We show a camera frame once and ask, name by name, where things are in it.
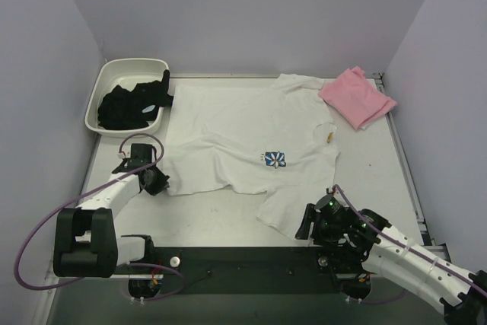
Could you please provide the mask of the white t shirt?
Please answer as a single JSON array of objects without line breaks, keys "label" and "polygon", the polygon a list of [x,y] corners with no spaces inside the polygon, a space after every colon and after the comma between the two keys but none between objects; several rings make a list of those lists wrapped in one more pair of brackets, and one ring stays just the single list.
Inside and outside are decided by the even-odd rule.
[{"label": "white t shirt", "polygon": [[264,88],[177,85],[163,158],[169,194],[261,193],[257,219],[294,237],[336,171],[336,125],[318,94],[324,83],[280,75]]}]

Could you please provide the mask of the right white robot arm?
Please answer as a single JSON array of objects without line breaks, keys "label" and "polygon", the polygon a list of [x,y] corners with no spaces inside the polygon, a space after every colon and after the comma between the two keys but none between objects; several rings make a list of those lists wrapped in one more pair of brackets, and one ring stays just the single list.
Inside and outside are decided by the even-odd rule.
[{"label": "right white robot arm", "polygon": [[431,305],[447,324],[477,324],[486,309],[484,271],[455,266],[376,212],[357,210],[333,193],[306,204],[294,237],[321,247],[318,261],[331,264],[333,273],[379,275]]}]

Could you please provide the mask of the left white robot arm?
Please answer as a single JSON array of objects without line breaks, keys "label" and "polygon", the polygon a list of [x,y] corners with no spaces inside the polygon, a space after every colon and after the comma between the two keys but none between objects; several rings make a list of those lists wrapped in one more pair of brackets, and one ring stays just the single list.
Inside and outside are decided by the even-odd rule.
[{"label": "left white robot arm", "polygon": [[53,270],[58,277],[109,278],[129,263],[149,272],[156,263],[154,243],[146,234],[120,234],[115,217],[138,194],[156,196],[169,187],[169,177],[155,162],[153,145],[131,145],[110,179],[114,184],[56,218]]}]

